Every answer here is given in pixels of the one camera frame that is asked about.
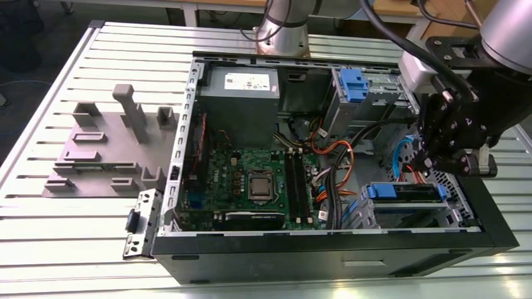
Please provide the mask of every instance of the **aluminum table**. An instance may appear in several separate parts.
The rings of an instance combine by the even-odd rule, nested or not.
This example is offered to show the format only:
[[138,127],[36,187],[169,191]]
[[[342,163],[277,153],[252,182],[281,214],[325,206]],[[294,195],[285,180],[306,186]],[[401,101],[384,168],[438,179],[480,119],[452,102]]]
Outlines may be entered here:
[[[310,36],[309,45],[313,57],[380,62],[400,57],[384,40]],[[100,111],[121,111],[112,89],[128,83],[146,112],[170,105],[178,113],[193,50],[253,53],[254,45],[233,30],[112,22],[82,35],[0,168],[0,294],[532,298],[532,142],[520,126],[505,132],[493,150],[498,176],[485,180],[521,244],[504,254],[468,260],[424,278],[201,287],[180,287],[157,262],[124,262],[124,225],[136,199],[50,199],[40,196],[42,185],[69,136],[76,103],[94,101]]]

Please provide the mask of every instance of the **side panel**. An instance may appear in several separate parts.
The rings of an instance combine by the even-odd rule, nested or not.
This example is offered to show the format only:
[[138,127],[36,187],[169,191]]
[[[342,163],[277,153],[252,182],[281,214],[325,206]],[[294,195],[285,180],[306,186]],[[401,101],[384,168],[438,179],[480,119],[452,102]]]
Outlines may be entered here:
[[261,254],[157,255],[180,284],[333,280],[426,275],[476,250],[406,249]]

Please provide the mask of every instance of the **motherboard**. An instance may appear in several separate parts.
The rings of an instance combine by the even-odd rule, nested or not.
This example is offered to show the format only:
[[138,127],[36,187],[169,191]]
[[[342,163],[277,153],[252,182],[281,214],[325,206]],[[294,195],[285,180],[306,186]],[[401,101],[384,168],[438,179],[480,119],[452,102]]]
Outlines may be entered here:
[[318,229],[310,178],[317,157],[298,151],[217,149],[205,186],[188,189],[180,227],[193,231]]

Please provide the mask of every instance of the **motherboard chip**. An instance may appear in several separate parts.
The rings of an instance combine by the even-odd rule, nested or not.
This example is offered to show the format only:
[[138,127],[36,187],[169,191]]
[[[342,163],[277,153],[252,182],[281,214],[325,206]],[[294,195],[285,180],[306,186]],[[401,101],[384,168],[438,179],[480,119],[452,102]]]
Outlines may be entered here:
[[269,195],[269,179],[250,179],[250,195],[268,196]]

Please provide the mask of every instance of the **blue cable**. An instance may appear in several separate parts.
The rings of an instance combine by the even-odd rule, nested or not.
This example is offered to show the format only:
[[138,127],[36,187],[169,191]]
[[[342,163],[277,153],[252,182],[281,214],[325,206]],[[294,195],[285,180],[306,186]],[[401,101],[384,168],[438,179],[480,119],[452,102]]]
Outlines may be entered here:
[[398,155],[400,155],[400,148],[402,147],[404,144],[412,143],[413,137],[406,136],[406,139],[402,139],[396,146],[396,149],[393,150],[393,156],[392,156],[392,171],[393,171],[393,177],[398,178],[400,176],[400,170],[398,170]]

